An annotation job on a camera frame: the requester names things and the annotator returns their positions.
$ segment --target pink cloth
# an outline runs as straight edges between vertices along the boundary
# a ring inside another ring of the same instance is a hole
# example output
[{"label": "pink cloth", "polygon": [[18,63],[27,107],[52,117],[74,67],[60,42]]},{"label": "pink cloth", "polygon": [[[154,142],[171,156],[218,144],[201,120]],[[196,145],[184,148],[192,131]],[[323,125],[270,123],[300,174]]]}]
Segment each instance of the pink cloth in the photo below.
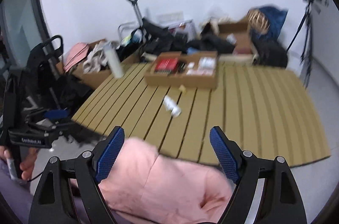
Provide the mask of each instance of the pink cloth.
[{"label": "pink cloth", "polygon": [[159,155],[138,138],[126,139],[99,188],[111,209],[161,224],[217,223],[232,196],[220,171]]},{"label": "pink cloth", "polygon": [[64,66],[65,72],[68,72],[72,66],[76,65],[87,57],[89,45],[87,43],[79,42],[75,44],[68,53],[67,60]]}]

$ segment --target black backpack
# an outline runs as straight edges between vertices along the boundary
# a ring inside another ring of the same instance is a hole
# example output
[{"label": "black backpack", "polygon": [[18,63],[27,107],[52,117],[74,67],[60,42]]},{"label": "black backpack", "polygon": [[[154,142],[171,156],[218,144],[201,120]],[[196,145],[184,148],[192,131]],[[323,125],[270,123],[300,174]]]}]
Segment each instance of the black backpack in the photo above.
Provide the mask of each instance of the black backpack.
[{"label": "black backpack", "polygon": [[278,41],[273,39],[253,39],[253,44],[259,54],[257,65],[286,68],[289,61],[287,51]]}]

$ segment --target white cylinder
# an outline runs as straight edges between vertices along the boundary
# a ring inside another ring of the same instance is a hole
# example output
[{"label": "white cylinder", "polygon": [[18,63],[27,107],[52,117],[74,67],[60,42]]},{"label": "white cylinder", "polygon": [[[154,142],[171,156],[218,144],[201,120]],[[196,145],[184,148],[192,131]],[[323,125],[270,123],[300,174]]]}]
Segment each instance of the white cylinder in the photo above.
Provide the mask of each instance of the white cylinder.
[{"label": "white cylinder", "polygon": [[114,75],[115,78],[121,78],[124,75],[124,71],[121,68],[119,57],[115,51],[115,49],[112,48],[111,43],[107,43],[103,47],[105,56],[107,58],[108,66]]},{"label": "white cylinder", "polygon": [[169,96],[166,95],[164,97],[163,104],[167,111],[171,111],[171,114],[174,118],[180,115],[181,113],[180,107]]}]

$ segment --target blue object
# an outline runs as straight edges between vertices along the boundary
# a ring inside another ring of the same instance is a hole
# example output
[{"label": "blue object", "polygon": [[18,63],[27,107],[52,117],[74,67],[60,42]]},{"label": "blue object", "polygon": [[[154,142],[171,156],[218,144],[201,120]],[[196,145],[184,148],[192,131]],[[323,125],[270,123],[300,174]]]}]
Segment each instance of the blue object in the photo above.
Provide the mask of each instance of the blue object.
[{"label": "blue object", "polygon": [[58,119],[64,119],[69,116],[69,110],[68,109],[56,109],[56,110],[49,110],[46,111],[43,115],[44,118],[49,120],[58,120]]},{"label": "blue object", "polygon": [[122,145],[124,144],[124,141],[125,133],[124,130],[120,127],[97,162],[97,172],[95,175],[95,180],[98,183],[108,177],[114,165],[114,162],[122,148]]},{"label": "blue object", "polygon": [[186,51],[187,55],[192,55],[192,54],[195,54],[197,52],[200,52],[200,50],[192,48],[192,47],[189,47]]},{"label": "blue object", "polygon": [[227,178],[237,184],[240,179],[238,164],[215,128],[210,131],[210,142]]},{"label": "blue object", "polygon": [[281,32],[281,28],[285,23],[286,16],[288,13],[288,10],[279,10],[274,6],[265,6],[258,8],[259,11],[261,11],[266,18],[268,19],[270,23],[270,27],[268,29],[267,34],[262,35],[255,30],[251,31],[252,38],[255,40],[261,39],[261,40],[278,40],[278,37]]},{"label": "blue object", "polygon": [[134,42],[134,43],[139,43],[141,41],[141,37],[137,36],[137,35],[133,35],[130,42]]}]

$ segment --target finger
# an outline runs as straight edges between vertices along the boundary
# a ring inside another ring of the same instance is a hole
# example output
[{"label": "finger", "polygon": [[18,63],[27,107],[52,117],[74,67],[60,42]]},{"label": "finger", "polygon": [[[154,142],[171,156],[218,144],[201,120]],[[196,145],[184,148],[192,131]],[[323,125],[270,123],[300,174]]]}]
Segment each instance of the finger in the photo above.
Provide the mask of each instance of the finger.
[{"label": "finger", "polygon": [[35,148],[35,147],[30,147],[29,149],[28,149],[28,154],[36,154],[37,153],[37,148]]},{"label": "finger", "polygon": [[23,180],[26,180],[26,181],[29,180],[29,179],[31,179],[31,178],[32,178],[33,169],[34,169],[34,166],[31,166],[30,168],[26,169],[26,170],[22,173],[21,178],[22,178]]},{"label": "finger", "polygon": [[0,158],[6,160],[4,152],[7,148],[5,146],[0,146]]},{"label": "finger", "polygon": [[4,154],[6,159],[12,158],[12,154],[11,154],[11,152],[8,149],[6,149],[3,154]]},{"label": "finger", "polygon": [[31,166],[34,166],[34,163],[35,163],[36,159],[37,159],[37,155],[36,154],[29,154],[29,155],[27,155],[26,159],[23,162],[21,162],[20,169],[22,171],[24,171],[24,170],[30,168]]}]

